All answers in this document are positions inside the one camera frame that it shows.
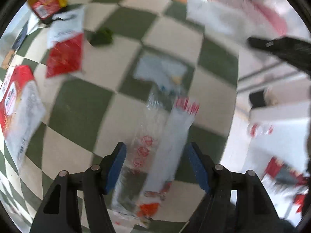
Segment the red white snack packet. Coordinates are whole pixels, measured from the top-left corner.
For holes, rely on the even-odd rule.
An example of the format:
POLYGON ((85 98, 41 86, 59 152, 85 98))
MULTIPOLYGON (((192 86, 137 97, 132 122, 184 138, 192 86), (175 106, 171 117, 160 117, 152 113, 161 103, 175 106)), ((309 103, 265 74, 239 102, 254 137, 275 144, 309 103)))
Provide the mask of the red white snack packet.
POLYGON ((47 34, 46 78, 82 70, 85 6, 53 15, 47 34))

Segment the clear long plastic wrapper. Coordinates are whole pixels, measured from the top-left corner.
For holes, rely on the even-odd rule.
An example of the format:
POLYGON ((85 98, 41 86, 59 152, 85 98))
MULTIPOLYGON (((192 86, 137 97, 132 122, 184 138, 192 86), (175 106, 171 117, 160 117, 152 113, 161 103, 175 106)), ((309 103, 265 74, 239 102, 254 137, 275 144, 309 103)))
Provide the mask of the clear long plastic wrapper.
POLYGON ((152 86, 114 188, 111 201, 114 211, 130 216, 135 214, 174 99, 175 95, 164 88, 152 86))

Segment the pale blue plastic wrapper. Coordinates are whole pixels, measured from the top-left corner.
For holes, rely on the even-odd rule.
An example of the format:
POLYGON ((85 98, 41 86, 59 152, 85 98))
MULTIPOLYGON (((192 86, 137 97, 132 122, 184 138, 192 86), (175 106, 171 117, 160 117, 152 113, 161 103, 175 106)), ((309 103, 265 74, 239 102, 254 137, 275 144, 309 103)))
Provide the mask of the pale blue plastic wrapper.
POLYGON ((173 182, 186 144, 189 128, 199 109, 187 96, 184 78, 190 69, 184 63, 154 52, 144 52, 134 78, 152 83, 143 122, 141 144, 154 149, 142 188, 146 198, 164 198, 173 182))

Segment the green white checkered tablecloth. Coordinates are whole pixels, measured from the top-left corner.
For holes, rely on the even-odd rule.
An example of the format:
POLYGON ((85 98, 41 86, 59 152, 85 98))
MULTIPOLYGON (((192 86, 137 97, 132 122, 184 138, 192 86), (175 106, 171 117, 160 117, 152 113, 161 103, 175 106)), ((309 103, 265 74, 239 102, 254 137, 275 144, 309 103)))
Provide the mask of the green white checkered tablecloth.
POLYGON ((186 19, 186 5, 175 0, 69 0, 85 5, 85 37, 99 28, 112 30, 113 43, 84 42, 82 73, 45 79, 48 26, 28 35, 14 65, 30 66, 46 115, 30 141, 21 169, 1 144, 1 196, 22 232, 27 232, 59 171, 84 171, 110 154, 118 142, 130 143, 152 88, 135 79, 147 53, 187 68, 182 86, 200 104, 188 140, 218 162, 232 124, 238 58, 204 36, 186 19))

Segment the clear plastic water bottle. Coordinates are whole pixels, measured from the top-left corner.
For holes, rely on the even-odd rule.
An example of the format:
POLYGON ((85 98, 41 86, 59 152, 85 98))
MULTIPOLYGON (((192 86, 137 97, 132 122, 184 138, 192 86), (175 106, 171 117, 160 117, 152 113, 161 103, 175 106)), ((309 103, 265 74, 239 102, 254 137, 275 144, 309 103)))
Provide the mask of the clear plastic water bottle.
POLYGON ((273 125, 253 123, 248 126, 247 132, 251 138, 256 138, 261 135, 270 135, 273 132, 273 125))

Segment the large red white bag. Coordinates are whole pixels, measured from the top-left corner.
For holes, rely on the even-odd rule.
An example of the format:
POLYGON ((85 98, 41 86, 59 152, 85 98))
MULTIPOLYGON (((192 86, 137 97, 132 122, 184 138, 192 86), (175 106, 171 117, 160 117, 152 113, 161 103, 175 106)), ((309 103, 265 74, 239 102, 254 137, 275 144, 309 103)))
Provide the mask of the large red white bag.
POLYGON ((45 107, 30 66, 9 67, 1 85, 1 128, 18 169, 44 116, 45 107))

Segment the green vegetable scrap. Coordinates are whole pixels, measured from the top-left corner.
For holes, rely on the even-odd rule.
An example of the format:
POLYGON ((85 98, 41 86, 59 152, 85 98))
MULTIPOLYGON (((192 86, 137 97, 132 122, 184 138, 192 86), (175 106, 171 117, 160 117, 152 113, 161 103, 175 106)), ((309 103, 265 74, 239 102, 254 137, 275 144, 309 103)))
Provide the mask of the green vegetable scrap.
POLYGON ((89 42, 95 47, 110 45, 113 42, 113 32, 107 27, 101 28, 92 34, 89 42))

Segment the black trash bin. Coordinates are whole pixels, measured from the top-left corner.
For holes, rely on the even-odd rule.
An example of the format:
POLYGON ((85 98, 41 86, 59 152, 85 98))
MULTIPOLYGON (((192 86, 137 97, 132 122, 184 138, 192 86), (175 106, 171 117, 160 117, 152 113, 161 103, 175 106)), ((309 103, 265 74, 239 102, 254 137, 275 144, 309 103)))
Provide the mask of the black trash bin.
POLYGON ((249 101, 253 108, 261 108, 266 107, 267 104, 265 102, 265 91, 260 90, 249 94, 249 101))

